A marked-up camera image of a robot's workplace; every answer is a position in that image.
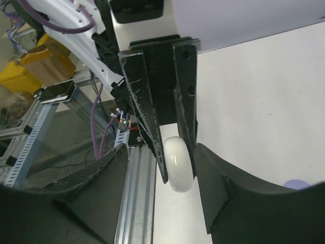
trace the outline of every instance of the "yellow bin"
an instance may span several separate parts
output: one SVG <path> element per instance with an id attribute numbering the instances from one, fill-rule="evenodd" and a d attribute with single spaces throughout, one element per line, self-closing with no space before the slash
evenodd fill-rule
<path id="1" fill-rule="evenodd" d="M 13 93 L 25 91 L 33 95 L 42 83 L 24 67 L 10 61 L 0 73 L 0 83 Z"/>

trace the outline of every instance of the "purple cable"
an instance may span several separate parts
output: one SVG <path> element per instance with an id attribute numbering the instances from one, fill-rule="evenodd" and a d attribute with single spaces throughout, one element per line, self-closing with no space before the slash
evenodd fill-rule
<path id="1" fill-rule="evenodd" d="M 126 120 L 126 128 L 128 128 L 128 119 L 130 118 L 130 115 L 127 113 L 125 120 Z"/>
<path id="2" fill-rule="evenodd" d="M 114 119 L 115 119 L 115 117 L 112 117 L 111 121 L 108 123 L 108 125 L 107 125 L 107 127 L 106 127 L 106 129 L 104 131 L 103 138 L 102 138 L 102 142 L 101 142 L 101 148 L 100 148 L 99 158 L 101 158 L 103 156 L 103 150 L 104 150 L 106 135 L 107 135 L 107 132 L 108 132 L 109 128 L 111 127 Z"/>
<path id="3" fill-rule="evenodd" d="M 96 113 L 96 106 L 97 103 L 101 97 L 102 91 L 103 91 L 103 84 L 101 83 L 100 89 L 97 93 L 97 96 L 95 98 L 95 101 L 93 102 L 92 109 L 91 109 L 91 115 L 90 115 L 90 129 L 91 129 L 91 138 L 92 138 L 92 145 L 93 145 L 93 151 L 95 154 L 96 160 L 100 158 L 99 152 L 98 152 L 98 146 L 96 141 L 96 131 L 95 131 L 95 113 Z"/>
<path id="4" fill-rule="evenodd" d="M 86 32 L 92 29 L 95 26 L 95 21 L 92 16 L 87 12 L 84 6 L 80 5 L 79 10 L 85 15 L 88 19 L 89 24 L 80 28 L 64 28 L 57 26 L 55 24 L 50 23 L 46 19 L 44 19 L 38 12 L 36 12 L 31 5 L 27 2 L 27 0 L 17 0 L 21 7 L 29 14 L 34 20 L 39 22 L 40 24 L 49 27 L 57 32 L 66 33 L 66 34 L 79 34 Z"/>

